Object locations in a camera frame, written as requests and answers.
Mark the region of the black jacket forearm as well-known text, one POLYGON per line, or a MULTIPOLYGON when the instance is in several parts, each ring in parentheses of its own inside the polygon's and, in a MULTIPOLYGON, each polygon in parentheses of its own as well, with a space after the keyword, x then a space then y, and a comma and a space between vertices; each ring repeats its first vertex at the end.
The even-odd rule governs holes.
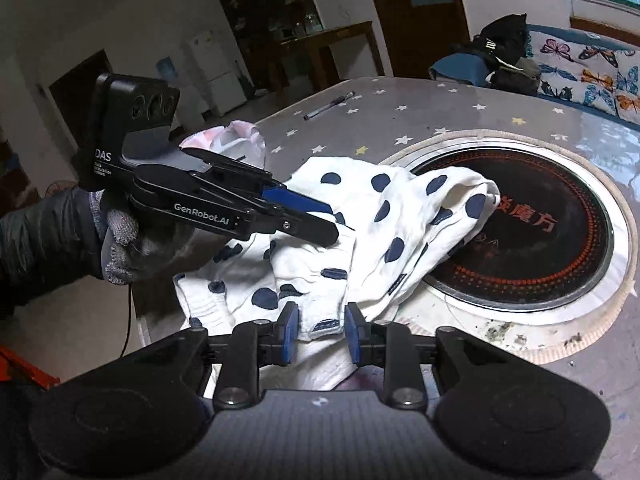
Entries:
POLYGON ((66 190, 1 218, 1 316, 91 275, 103 278, 100 193, 66 190))

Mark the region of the grey gloved left hand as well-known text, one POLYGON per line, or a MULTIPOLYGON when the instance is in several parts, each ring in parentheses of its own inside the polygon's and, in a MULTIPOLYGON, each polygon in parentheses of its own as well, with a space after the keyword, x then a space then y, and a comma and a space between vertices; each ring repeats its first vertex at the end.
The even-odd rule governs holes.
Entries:
POLYGON ((124 196, 91 192, 89 207, 102 242, 103 277, 129 285, 156 276, 198 270, 228 243, 228 237, 149 214, 124 196))

